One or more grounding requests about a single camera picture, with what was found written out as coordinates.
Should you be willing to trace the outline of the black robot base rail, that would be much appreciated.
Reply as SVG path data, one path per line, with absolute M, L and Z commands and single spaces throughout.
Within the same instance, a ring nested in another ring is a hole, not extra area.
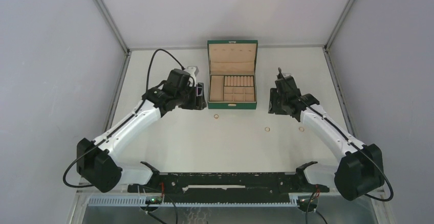
M 295 172 L 163 173 L 152 168 L 145 185 L 130 184 L 128 193 L 156 193 L 173 200 L 282 200 L 287 194 L 328 193 L 329 187 L 308 183 L 300 166 Z

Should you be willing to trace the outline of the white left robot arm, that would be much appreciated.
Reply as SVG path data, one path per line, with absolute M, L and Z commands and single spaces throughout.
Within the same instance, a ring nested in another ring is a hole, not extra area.
M 102 193 L 117 185 L 131 184 L 139 184 L 148 192 L 157 190 L 157 170 L 146 162 L 124 163 L 121 153 L 147 127 L 176 107 L 206 108 L 204 85 L 197 82 L 198 73 L 196 66 L 171 70 L 168 78 L 149 88 L 120 122 L 91 141 L 82 139 L 77 144 L 77 172 Z

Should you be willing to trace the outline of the green jewelry box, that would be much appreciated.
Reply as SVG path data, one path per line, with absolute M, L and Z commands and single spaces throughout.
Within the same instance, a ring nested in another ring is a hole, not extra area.
M 209 109 L 241 109 L 254 110 L 257 108 L 254 103 L 235 102 L 211 102 L 209 101 L 210 77 L 211 75 L 240 75 L 254 76 L 256 87 L 256 61 L 257 61 L 257 40 L 209 40 L 207 41 L 208 65 L 209 65 L 209 88 L 208 108 Z

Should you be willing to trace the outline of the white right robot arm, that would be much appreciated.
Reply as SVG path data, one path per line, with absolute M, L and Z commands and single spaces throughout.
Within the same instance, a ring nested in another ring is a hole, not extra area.
M 310 191 L 315 185 L 335 188 L 346 200 L 368 196 L 391 186 L 383 172 L 381 149 L 366 145 L 335 123 L 311 94 L 302 95 L 291 75 L 278 74 L 270 89 L 269 113 L 290 116 L 312 130 L 338 161 L 338 166 L 306 163 L 297 168 L 296 186 Z

